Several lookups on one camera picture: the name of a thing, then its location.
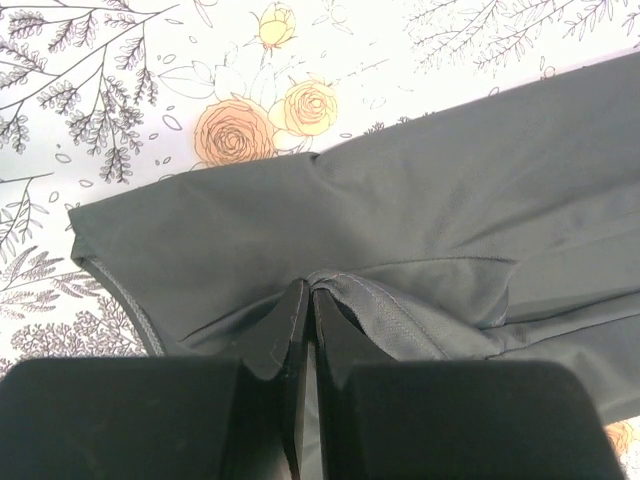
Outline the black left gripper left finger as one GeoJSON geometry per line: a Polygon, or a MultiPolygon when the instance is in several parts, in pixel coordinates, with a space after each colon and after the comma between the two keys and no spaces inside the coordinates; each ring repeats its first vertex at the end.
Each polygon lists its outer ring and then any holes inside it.
{"type": "Polygon", "coordinates": [[[215,355],[40,358],[1,383],[5,479],[296,479],[309,287],[215,355]]]}

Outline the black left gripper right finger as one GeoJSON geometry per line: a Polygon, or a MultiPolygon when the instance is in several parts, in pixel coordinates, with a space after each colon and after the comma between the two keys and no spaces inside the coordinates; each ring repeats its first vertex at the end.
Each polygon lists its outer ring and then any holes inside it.
{"type": "Polygon", "coordinates": [[[619,479],[585,388],[545,362],[397,361],[313,295],[328,479],[619,479]]]}

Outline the dark grey t shirt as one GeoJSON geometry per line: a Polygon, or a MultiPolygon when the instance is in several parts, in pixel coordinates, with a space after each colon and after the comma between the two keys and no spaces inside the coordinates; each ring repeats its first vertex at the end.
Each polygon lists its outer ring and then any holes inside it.
{"type": "Polygon", "coordinates": [[[73,259],[149,357],[215,355],[309,287],[300,471],[322,463],[313,295],[397,361],[531,361],[600,424],[639,412],[639,58],[321,154],[174,176],[71,213],[73,259]]]}

